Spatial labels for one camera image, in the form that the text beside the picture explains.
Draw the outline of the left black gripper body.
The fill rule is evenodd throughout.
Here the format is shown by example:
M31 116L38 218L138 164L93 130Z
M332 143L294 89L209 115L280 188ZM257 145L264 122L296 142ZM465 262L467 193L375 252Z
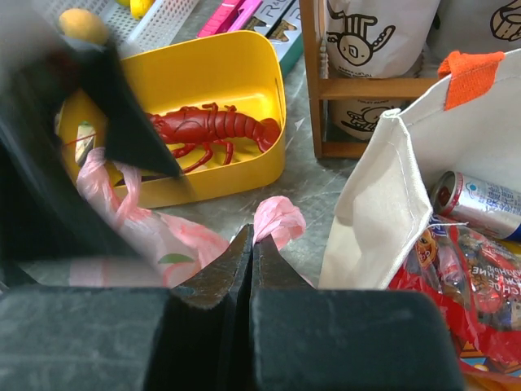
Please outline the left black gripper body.
M20 260L135 257L77 193L55 113L75 90L129 93L116 50L60 36L27 2L1 5L1 282L31 283Z

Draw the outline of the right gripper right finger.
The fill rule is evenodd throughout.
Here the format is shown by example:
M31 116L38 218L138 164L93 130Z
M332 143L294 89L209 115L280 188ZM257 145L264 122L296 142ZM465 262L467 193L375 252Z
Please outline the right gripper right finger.
M449 332L420 292L317 290L274 241L252 255L250 330L259 390L463 390Z

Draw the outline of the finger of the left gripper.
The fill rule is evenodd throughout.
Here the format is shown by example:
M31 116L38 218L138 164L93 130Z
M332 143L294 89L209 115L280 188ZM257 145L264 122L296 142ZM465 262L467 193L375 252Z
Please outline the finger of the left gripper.
M60 77L69 93L82 90L107 118L107 159L180 178L182 169L155 131L127 82L113 42L104 46L61 36Z

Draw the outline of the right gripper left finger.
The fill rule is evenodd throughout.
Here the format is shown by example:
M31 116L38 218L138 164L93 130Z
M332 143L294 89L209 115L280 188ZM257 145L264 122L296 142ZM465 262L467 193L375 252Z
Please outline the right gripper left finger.
M174 289L26 285L1 296L4 390L245 390L251 225Z

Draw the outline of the pink plastic grocery bag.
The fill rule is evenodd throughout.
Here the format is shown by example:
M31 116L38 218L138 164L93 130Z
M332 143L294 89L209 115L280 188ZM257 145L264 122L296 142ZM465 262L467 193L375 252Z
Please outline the pink plastic grocery bag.
M104 150L91 150L77 177L77 190L108 225L144 258L74 261L69 283L79 286L162 286L173 288L215 261L228 240L199 223L138 206L141 174L128 165L117 169L128 193L116 195L105 168Z

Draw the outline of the toy peach yellow orange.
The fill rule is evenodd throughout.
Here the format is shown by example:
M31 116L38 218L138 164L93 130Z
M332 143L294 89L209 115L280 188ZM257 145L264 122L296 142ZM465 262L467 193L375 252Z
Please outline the toy peach yellow orange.
M64 11L58 18L58 24L66 36L78 40L102 46L109 38L109 30L101 18L84 9Z

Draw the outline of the red snack bag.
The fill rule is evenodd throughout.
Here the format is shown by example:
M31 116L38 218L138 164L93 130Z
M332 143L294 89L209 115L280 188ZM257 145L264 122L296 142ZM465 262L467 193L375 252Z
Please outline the red snack bag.
M474 253L487 240L492 239L464 223L433 215L389 284L391 289L423 292L435 302L459 360L462 344L477 345L485 332L478 320L465 250Z

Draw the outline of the silver blue drink can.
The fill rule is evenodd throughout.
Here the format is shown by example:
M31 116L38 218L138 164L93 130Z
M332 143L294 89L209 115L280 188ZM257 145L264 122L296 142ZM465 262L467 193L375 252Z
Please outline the silver blue drink can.
M436 214L484 235L520 241L520 193L510 188L447 171L432 189L431 204Z

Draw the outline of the floral canvas tote bag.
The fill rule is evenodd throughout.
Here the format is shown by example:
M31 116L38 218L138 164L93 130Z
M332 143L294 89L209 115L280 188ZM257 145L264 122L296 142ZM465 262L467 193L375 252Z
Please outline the floral canvas tote bag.
M405 110L382 114L334 211L318 286L384 289L429 223L449 170L520 188L520 53L451 53Z

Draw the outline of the orange yellow snack bag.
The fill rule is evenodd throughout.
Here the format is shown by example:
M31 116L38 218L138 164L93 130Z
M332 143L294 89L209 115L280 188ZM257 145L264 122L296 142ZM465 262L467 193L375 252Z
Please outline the orange yellow snack bag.
M460 360L467 379L487 390L520 389L520 245L505 240L465 250L478 320L479 343L464 342Z

